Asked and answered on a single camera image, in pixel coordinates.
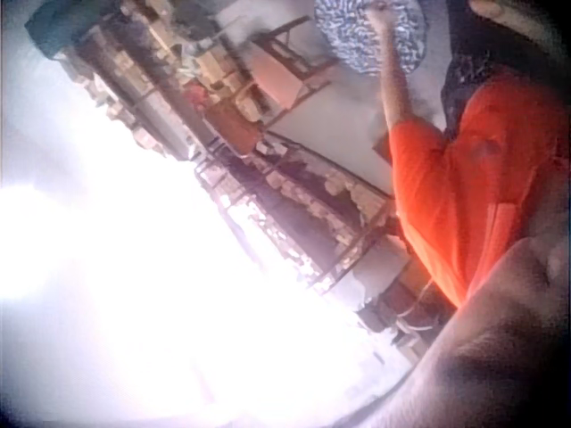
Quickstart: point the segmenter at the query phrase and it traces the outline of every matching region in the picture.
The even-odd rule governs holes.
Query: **person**
[[[450,1],[452,61],[445,132],[412,112],[394,46],[393,14],[368,10],[380,40],[381,101],[404,234],[457,307],[519,239],[538,209],[565,211],[569,119],[564,73],[527,37]]]

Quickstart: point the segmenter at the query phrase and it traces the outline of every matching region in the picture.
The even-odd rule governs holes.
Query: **red shirt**
[[[547,89],[502,75],[470,99],[454,142],[411,119],[391,129],[389,144],[404,233],[460,306],[516,241],[532,186],[569,145],[569,120]]]

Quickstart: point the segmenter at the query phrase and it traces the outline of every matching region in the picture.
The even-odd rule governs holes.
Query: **floor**
[[[313,0],[237,0],[217,18],[228,27],[228,37],[237,46],[258,31],[274,29],[303,15],[312,16]],[[410,93],[416,113],[444,125],[440,90],[450,62],[448,15],[444,0],[420,0],[429,30],[426,58],[409,75]],[[327,42],[311,24],[292,34],[292,44],[309,57],[327,54]],[[372,147],[386,132],[383,112],[377,100],[375,78],[357,74],[343,65],[333,70],[333,85],[311,97],[280,120],[274,130],[304,144],[392,193],[391,168]]]

